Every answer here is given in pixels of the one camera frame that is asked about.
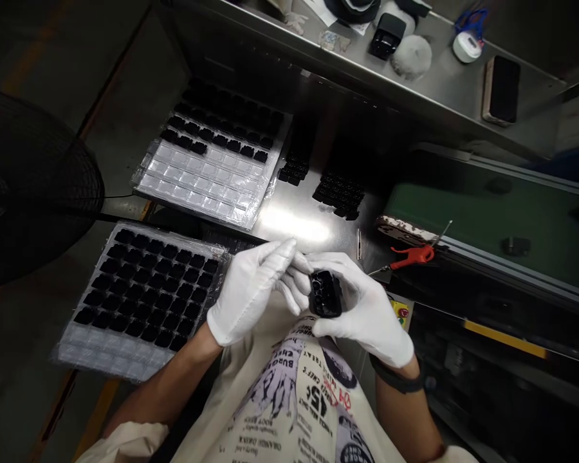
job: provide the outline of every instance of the black wristband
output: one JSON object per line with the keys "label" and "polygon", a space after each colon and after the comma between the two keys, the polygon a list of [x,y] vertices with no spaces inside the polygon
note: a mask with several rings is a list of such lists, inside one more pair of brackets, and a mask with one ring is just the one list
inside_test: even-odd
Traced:
{"label": "black wristband", "polygon": [[397,373],[386,367],[386,365],[384,365],[375,355],[369,354],[369,359],[371,360],[373,369],[377,375],[382,378],[384,383],[388,384],[391,388],[396,389],[402,394],[407,394],[408,392],[418,392],[423,388],[422,370],[416,379],[407,379],[403,376],[397,375]]}

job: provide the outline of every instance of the white device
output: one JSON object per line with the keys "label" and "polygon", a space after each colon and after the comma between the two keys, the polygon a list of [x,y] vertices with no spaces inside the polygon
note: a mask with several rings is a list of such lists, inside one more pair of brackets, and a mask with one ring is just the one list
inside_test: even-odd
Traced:
{"label": "white device", "polygon": [[483,47],[479,44],[476,37],[467,31],[459,32],[452,43],[452,51],[462,63],[471,63],[476,61],[483,52]]}

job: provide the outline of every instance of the gloved hand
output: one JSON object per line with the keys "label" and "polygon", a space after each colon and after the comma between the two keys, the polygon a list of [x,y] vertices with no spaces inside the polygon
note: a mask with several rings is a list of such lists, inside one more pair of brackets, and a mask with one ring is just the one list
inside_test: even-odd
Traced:
{"label": "gloved hand", "polygon": [[294,272],[304,274],[312,271],[304,256],[300,253],[297,255],[295,239],[283,243],[269,242],[236,254],[225,276],[219,299],[207,314],[210,332],[220,346],[238,342],[253,328],[264,313],[274,288],[292,299],[293,307],[289,301],[288,305],[293,312],[298,304],[296,297],[301,304],[304,303],[300,296],[305,296],[291,274],[284,276],[290,264]]}
{"label": "gloved hand", "polygon": [[313,334],[353,339],[392,368],[407,365],[414,356],[414,344],[382,286],[345,253],[308,254],[306,258],[315,271],[328,270],[340,279],[348,308],[338,318],[317,320]]}

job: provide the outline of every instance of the black fan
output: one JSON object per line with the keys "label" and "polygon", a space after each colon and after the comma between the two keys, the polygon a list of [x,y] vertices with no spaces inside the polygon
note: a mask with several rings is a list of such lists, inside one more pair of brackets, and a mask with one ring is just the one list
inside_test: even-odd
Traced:
{"label": "black fan", "polygon": [[104,196],[92,153],[64,124],[0,93],[0,284],[64,253]]}

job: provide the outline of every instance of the concrete floor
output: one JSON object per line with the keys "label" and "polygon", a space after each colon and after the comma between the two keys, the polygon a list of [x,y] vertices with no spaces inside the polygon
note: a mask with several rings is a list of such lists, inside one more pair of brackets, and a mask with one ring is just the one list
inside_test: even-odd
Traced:
{"label": "concrete floor", "polygon": [[[0,3],[0,89],[76,132],[146,8],[144,0]],[[185,79],[149,14],[86,137],[106,195],[131,193],[129,180]],[[108,199],[104,212],[138,219],[145,203]],[[50,362],[51,350],[112,227],[97,222],[63,256],[0,287],[0,462],[70,461],[75,454],[106,383],[94,372],[77,375],[44,451],[33,459],[30,452],[69,371]],[[112,407],[131,389],[122,384]]]}

